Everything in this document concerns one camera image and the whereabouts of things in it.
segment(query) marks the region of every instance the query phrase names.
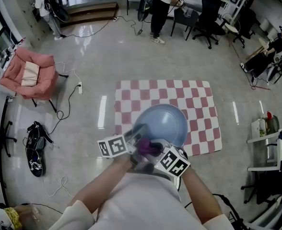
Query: shoe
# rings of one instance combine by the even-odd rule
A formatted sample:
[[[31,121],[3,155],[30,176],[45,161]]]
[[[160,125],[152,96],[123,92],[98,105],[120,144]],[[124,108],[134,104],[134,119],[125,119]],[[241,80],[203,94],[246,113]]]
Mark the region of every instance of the shoe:
[[[241,66],[243,71],[247,72],[246,66],[243,63],[240,63],[240,66]]]
[[[153,39],[152,39],[152,42],[154,42],[154,43],[156,43],[156,44],[159,44],[159,45],[165,45],[165,41],[162,40],[160,37],[153,38]]]
[[[60,37],[54,37],[54,40],[55,41],[58,41],[58,40],[61,40],[63,37],[62,36],[60,36]]]

